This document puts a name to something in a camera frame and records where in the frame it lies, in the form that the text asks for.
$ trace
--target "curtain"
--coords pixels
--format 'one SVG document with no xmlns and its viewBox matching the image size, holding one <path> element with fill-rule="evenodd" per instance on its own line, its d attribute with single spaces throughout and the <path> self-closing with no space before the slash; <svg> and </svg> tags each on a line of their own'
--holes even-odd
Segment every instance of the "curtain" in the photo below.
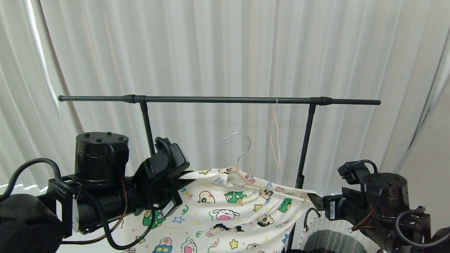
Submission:
<svg viewBox="0 0 450 253">
<path fill-rule="evenodd" d="M 7 35 L 1 38 L 1 80 L 8 91 L 1 92 L 0 102 L 2 184 L 35 157 L 52 158 L 63 174 L 73 173 L 75 136 L 84 131 L 130 137 L 128 175 L 149 156 L 138 105 L 61 103 L 56 95 L 380 99 L 379 106 L 316 110 L 304 188 L 338 193 L 345 182 L 336 168 L 346 161 L 371 159 L 383 172 L 400 166 L 450 27 L 446 1 L 2 1 L 0 6 L 0 29 Z M 30 6 L 33 18 L 26 13 Z M 252 140 L 242 170 L 295 185 L 308 106 L 148 106 L 153 136 L 178 143 L 189 169 L 233 166 L 247 141 L 222 137 L 239 131 Z M 275 108 L 281 171 L 266 126 Z M 276 139 L 273 122 L 270 128 Z M 51 177 L 49 169 L 27 173 L 24 184 L 44 186 Z"/>
</svg>

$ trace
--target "beige wall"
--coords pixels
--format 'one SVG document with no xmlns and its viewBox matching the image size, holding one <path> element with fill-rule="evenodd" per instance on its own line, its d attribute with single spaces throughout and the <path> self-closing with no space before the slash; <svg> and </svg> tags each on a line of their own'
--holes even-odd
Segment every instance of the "beige wall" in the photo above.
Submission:
<svg viewBox="0 0 450 253">
<path fill-rule="evenodd" d="M 450 226 L 450 85 L 447 85 L 400 174 L 408 180 L 410 208 L 425 206 L 432 233 Z"/>
</svg>

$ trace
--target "clothes rack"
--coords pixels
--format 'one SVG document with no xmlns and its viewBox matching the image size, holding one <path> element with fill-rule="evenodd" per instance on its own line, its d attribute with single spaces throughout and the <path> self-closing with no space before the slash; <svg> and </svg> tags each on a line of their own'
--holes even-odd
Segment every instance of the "clothes rack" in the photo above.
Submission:
<svg viewBox="0 0 450 253">
<path fill-rule="evenodd" d="M 308 119 L 306 121 L 306 130 L 303 137 L 300 162 L 298 165 L 295 188 L 302 189 L 305 176 L 303 168 L 305 166 L 306 152 L 308 150 L 309 139 L 311 135 L 312 122 L 314 119 L 315 108 L 317 105 L 330 104 L 361 104 L 361 105 L 379 105 L 380 100 L 373 99 L 332 99 L 329 97 L 310 97 L 310 98 L 289 98 L 289 97 L 188 97 L 188 96 L 145 96 L 145 95 L 125 95 L 125 96 L 59 96 L 58 100 L 64 101 L 110 101 L 126 102 L 131 104 L 140 104 L 142 117 L 144 119 L 145 132 L 147 134 L 148 147 L 150 154 L 155 154 L 153 145 L 153 136 L 150 126 L 147 103 L 236 103 L 236 104 L 309 104 Z M 292 250 L 295 225 L 289 235 L 287 251 Z"/>
</svg>

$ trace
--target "blue star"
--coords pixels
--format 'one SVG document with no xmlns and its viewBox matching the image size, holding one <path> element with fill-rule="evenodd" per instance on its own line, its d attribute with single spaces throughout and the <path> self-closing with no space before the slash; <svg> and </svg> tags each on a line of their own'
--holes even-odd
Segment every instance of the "blue star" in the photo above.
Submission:
<svg viewBox="0 0 450 253">
<path fill-rule="evenodd" d="M 178 222 L 181 224 L 182 221 L 185 221 L 185 219 L 183 219 L 183 217 L 175 217 L 172 222 Z"/>
<path fill-rule="evenodd" d="M 218 177 L 216 180 L 214 180 L 214 182 L 223 183 L 224 181 L 220 177 Z"/>
<path fill-rule="evenodd" d="M 284 244 L 286 243 L 286 240 L 289 238 L 289 235 L 288 234 L 285 234 L 284 235 L 284 239 L 283 240 L 281 240 Z"/>
</svg>

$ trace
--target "metal hook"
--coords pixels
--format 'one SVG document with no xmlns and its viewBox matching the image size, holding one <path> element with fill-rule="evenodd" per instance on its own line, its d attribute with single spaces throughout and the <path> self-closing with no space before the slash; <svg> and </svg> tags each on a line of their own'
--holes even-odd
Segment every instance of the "metal hook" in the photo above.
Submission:
<svg viewBox="0 0 450 253">
<path fill-rule="evenodd" d="M 239 159 L 240 159 L 243 155 L 245 155 L 245 154 L 250 150 L 250 146 L 252 145 L 252 141 L 250 140 L 250 137 L 248 137 L 248 135 L 246 135 L 246 134 L 244 134 L 244 133 L 241 133 L 241 132 L 233 133 L 233 134 L 229 135 L 228 137 L 224 137 L 224 138 L 222 138 L 222 139 L 223 139 L 223 140 L 226 140 L 226 139 L 228 139 L 228 138 L 230 138 L 231 136 L 236 135 L 236 134 L 243 135 L 243 136 L 247 137 L 247 139 L 248 139 L 248 148 L 247 148 L 246 151 L 244 151 L 244 153 L 242 153 L 242 154 L 238 157 L 238 162 L 239 162 Z"/>
</svg>

